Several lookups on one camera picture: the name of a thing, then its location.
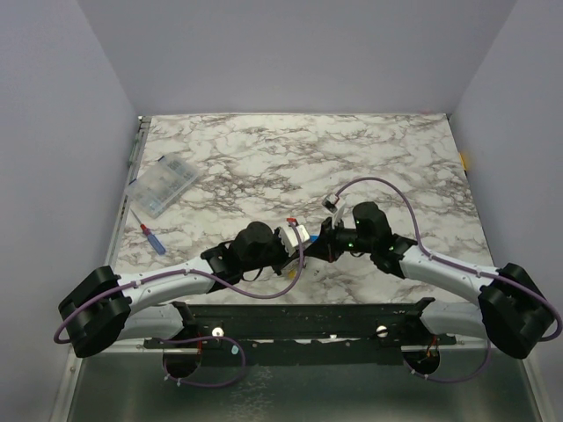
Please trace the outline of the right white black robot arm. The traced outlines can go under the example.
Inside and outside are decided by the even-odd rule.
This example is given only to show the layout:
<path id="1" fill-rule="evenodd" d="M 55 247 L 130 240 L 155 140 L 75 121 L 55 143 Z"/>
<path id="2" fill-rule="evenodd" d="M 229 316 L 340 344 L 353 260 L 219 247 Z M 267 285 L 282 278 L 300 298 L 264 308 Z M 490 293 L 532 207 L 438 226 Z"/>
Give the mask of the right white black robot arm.
<path id="1" fill-rule="evenodd" d="M 479 309 L 487 338 L 512 358 L 528 357 L 554 322 L 544 295 L 521 266 L 470 265 L 425 251 L 419 242 L 393 233 L 385 212 L 373 201 L 354 206 L 353 218 L 352 229 L 326 218 L 305 256 L 332 263 L 345 252 L 367 254 L 383 273 L 462 297 Z"/>

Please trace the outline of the silver key organiser with rings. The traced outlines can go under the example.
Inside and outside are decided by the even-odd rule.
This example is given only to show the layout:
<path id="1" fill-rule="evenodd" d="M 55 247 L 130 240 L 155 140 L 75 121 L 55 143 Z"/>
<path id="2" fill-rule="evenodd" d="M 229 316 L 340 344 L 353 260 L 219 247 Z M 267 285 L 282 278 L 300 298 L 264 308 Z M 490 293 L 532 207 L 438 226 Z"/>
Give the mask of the silver key organiser with rings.
<path id="1" fill-rule="evenodd" d="M 297 276 L 298 271 L 301 271 L 300 272 L 301 276 L 304 275 L 306 266 L 307 266 L 307 258 L 303 259 L 302 265 L 300 265 L 299 258 L 296 258 L 290 261 L 281 269 L 281 276 L 288 280 L 293 280 Z"/>

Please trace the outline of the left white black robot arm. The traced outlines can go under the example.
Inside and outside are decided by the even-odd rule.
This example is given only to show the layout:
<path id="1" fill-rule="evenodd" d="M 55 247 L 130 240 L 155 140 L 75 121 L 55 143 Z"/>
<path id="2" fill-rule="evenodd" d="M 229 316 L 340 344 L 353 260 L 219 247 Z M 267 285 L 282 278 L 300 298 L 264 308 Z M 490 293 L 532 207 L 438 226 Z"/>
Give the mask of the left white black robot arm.
<path id="1" fill-rule="evenodd" d="M 194 325 L 178 315 L 173 301 L 221 288 L 240 293 L 237 284 L 244 273 L 284 267 L 293 258 L 303 260 L 310 241 L 307 229 L 294 219 L 277 229 L 252 222 L 234 241 L 183 264 L 122 275 L 111 266 L 98 267 L 60 302 L 62 323 L 54 341 L 72 345 L 78 358 L 138 338 L 166 338 L 174 346 L 186 346 L 193 339 Z"/>

